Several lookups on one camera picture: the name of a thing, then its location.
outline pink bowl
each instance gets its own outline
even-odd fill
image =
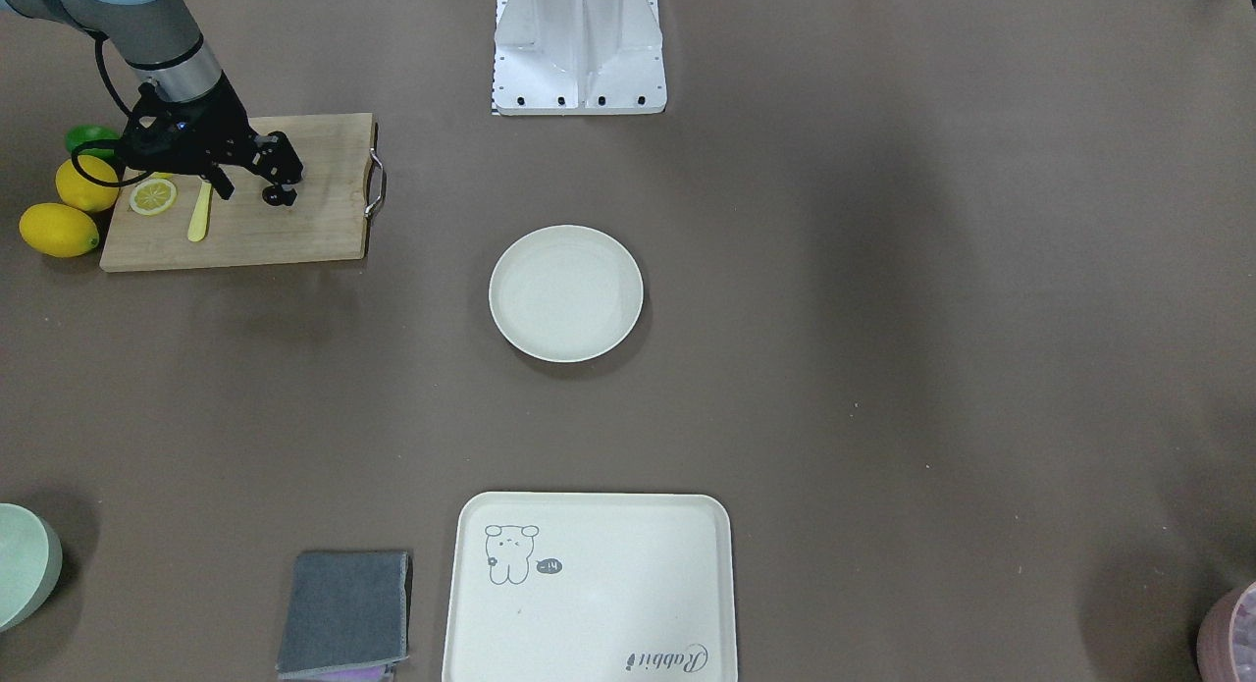
[[[1238,602],[1248,593],[1256,592],[1256,584],[1233,589],[1220,602],[1212,604],[1208,615],[1203,617],[1197,639],[1199,674],[1203,682],[1238,682],[1238,668],[1235,666],[1235,614]]]

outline bowl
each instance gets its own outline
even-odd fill
[[[1240,682],[1251,679],[1256,666],[1248,666],[1256,654],[1256,584],[1233,589],[1208,609],[1199,625],[1196,652],[1203,682]]]
[[[0,631],[35,613],[62,575],[62,541],[28,509],[0,504]]]
[[[619,240],[548,226],[516,240],[489,280],[489,310],[515,348],[551,363],[609,352],[641,317],[641,269]]]

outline cartoon bear drawing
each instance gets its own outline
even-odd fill
[[[489,555],[489,579],[494,584],[522,584],[528,579],[528,561],[536,548],[535,538],[540,529],[535,525],[490,525],[484,529],[489,535],[484,549]]]

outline folded gray towel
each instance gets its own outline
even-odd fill
[[[304,553],[293,566],[280,679],[406,659],[409,554]]]

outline mint green bowl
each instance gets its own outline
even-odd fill
[[[0,504],[0,631],[35,613],[62,575],[62,541],[28,509]]]

